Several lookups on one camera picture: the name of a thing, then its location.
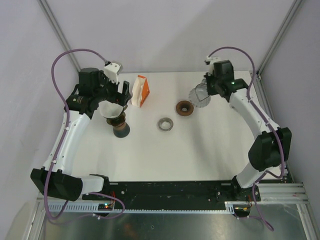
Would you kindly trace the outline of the orange coffee filter box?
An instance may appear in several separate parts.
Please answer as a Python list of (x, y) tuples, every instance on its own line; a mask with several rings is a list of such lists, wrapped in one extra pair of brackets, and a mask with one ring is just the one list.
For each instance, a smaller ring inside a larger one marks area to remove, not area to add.
[(131, 104), (141, 108), (149, 94), (150, 88), (147, 77), (138, 75), (132, 87)]

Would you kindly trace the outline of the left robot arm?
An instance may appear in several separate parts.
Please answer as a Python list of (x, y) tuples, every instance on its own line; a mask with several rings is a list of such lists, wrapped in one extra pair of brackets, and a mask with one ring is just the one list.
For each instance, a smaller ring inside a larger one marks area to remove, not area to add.
[(120, 64), (113, 62), (102, 70), (88, 67), (78, 73), (79, 82), (65, 101), (62, 126), (51, 153), (44, 165), (30, 174), (43, 195), (73, 202), (91, 192), (100, 200), (110, 196), (108, 177), (76, 177), (72, 173), (80, 140), (96, 110), (113, 127), (116, 137), (124, 138), (130, 133), (125, 110), (132, 96), (128, 81), (118, 91), (121, 69)]

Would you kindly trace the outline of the clear glass dripper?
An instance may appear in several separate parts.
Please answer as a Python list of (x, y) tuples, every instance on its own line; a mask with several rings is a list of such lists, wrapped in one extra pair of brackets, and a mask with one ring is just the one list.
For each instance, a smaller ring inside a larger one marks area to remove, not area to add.
[(205, 83), (198, 84), (189, 92), (188, 99), (196, 108), (206, 107), (211, 101), (211, 96), (207, 91), (207, 85)]

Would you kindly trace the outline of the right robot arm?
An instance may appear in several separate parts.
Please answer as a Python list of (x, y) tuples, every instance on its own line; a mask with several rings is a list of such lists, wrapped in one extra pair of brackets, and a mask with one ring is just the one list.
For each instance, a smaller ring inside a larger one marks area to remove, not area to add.
[(209, 66), (204, 75), (207, 93), (210, 96), (220, 95), (238, 112), (254, 137), (248, 151), (249, 163), (231, 181), (228, 192), (242, 201), (252, 192), (252, 186), (271, 169), (283, 168), (289, 157), (292, 132), (281, 128), (250, 97), (248, 84), (242, 78), (235, 78), (234, 68), (229, 60), (219, 57), (208, 57)]

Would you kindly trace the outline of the white paper coffee filter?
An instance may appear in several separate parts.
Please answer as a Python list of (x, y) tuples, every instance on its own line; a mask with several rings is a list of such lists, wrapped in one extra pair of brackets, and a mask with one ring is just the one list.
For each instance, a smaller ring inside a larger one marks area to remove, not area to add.
[(98, 106), (100, 115), (106, 119), (117, 118), (123, 112), (123, 109), (123, 106), (107, 100), (101, 101)]

